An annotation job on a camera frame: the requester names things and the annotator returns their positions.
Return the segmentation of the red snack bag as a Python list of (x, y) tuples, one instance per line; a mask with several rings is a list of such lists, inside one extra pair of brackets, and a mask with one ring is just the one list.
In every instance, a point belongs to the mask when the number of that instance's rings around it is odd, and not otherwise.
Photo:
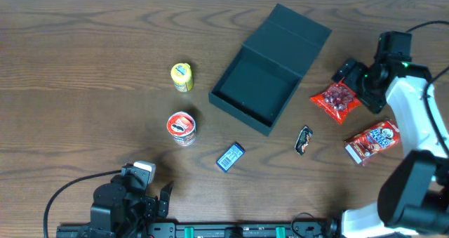
[(313, 95), (310, 100), (338, 124), (343, 124), (349, 113), (361, 105), (356, 94), (341, 82), (332, 83), (324, 92)]

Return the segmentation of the red Pringles can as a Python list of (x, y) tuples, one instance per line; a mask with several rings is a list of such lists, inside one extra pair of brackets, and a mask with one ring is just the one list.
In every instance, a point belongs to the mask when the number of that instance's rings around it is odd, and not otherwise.
[(174, 141), (180, 146), (190, 146), (196, 140), (196, 122), (186, 112), (181, 111), (171, 115), (166, 128)]

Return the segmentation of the dark green box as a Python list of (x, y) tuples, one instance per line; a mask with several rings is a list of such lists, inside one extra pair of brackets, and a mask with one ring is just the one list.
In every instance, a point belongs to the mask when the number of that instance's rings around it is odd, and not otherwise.
[(242, 43), (208, 94), (209, 102), (269, 135), (331, 32), (277, 4)]

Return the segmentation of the yellow snack cup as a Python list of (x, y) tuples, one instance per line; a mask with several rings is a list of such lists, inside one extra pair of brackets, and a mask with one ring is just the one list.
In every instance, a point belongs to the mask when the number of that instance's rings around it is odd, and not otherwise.
[(178, 63), (174, 65), (170, 71), (175, 88), (179, 92), (188, 92), (192, 89), (193, 74), (192, 69), (187, 63)]

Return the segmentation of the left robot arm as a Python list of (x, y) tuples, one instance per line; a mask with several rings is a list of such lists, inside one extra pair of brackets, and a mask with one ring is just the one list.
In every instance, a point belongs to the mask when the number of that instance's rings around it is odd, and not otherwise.
[(174, 182), (159, 196), (147, 195), (156, 166), (137, 161), (126, 164), (120, 174), (93, 193), (91, 221), (78, 231), (79, 238), (148, 237), (148, 224), (168, 216)]

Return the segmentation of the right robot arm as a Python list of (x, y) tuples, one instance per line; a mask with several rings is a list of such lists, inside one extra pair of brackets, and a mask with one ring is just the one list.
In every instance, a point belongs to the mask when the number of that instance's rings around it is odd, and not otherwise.
[(435, 77), (412, 62), (410, 32), (385, 32), (374, 63), (348, 59), (341, 80), (371, 112), (389, 105), (404, 159), (381, 187), (377, 201), (347, 210), (341, 237), (448, 234), (448, 132), (434, 100)]

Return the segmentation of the red Hello Panda box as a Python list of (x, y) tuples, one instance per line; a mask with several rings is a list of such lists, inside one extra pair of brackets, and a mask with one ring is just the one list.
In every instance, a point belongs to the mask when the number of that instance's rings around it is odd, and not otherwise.
[(365, 165), (371, 157), (399, 142), (398, 126), (394, 121), (387, 119), (346, 140), (344, 149), (356, 164)]

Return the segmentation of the small blue carton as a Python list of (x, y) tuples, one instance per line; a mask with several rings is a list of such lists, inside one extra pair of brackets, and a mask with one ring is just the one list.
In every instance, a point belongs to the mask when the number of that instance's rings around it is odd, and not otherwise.
[(223, 171), (228, 170), (245, 154), (244, 148), (235, 142), (231, 147), (216, 161), (217, 166)]

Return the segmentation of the black candy wrapper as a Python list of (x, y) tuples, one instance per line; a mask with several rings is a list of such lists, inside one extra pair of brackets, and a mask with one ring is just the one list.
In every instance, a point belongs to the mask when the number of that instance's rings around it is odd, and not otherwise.
[(305, 153), (305, 149), (308, 146), (312, 135), (313, 131), (308, 126), (304, 126), (304, 128), (300, 131), (295, 143), (295, 150), (299, 155), (303, 155)]

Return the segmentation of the black mounting rail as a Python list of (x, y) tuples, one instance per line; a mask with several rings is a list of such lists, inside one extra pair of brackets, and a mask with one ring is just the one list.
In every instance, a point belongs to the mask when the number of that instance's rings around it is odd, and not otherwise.
[(112, 228), (94, 227), (86, 224), (64, 224), (56, 229), (61, 237), (152, 237), (152, 238), (297, 238), (342, 237), (335, 221), (299, 219), (293, 223), (184, 223), (153, 222), (123, 223)]

